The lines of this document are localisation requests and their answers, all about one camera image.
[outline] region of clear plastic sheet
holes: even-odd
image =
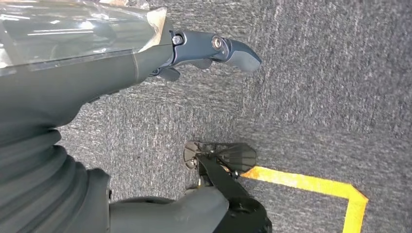
[[[149,3],[146,0],[100,0],[100,3],[108,3],[117,6],[128,6],[142,10],[149,10]]]
[[[165,18],[165,8],[148,11],[86,0],[0,1],[0,70],[141,52],[159,44]]]

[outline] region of yellow floor marking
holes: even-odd
[[[343,233],[361,233],[368,198],[349,183],[325,180],[312,176],[276,171],[256,166],[242,177],[282,184],[285,186],[348,199]]]

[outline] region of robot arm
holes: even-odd
[[[197,152],[187,160],[196,161],[204,182],[178,201],[109,206],[109,176],[86,170],[55,145],[60,134],[54,128],[70,123],[83,104],[148,76],[174,81],[175,67],[186,63],[256,70],[261,61],[248,46],[213,33],[175,31],[164,8],[43,0],[0,6],[0,232],[238,233],[227,226],[244,222],[245,216],[232,215],[245,211],[254,216],[247,233],[267,232],[264,208],[230,175],[241,169],[222,156],[228,149],[192,148]]]

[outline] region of screw head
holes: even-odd
[[[183,37],[179,36],[179,35],[175,35],[174,37],[172,37],[172,43],[174,45],[180,45],[183,43]]]
[[[197,165],[197,159],[196,159],[196,158],[191,159],[191,160],[190,160],[190,164],[191,164],[192,166],[196,166],[196,165]]]
[[[212,46],[215,50],[219,51],[222,49],[222,38],[220,36],[214,36],[212,38]]]

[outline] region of black bracket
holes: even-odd
[[[189,161],[191,154],[201,186],[216,187],[229,201],[226,215],[213,233],[272,232],[272,223],[263,205],[236,180],[256,164],[256,152],[251,147],[243,143],[189,142],[185,146],[185,161]]]

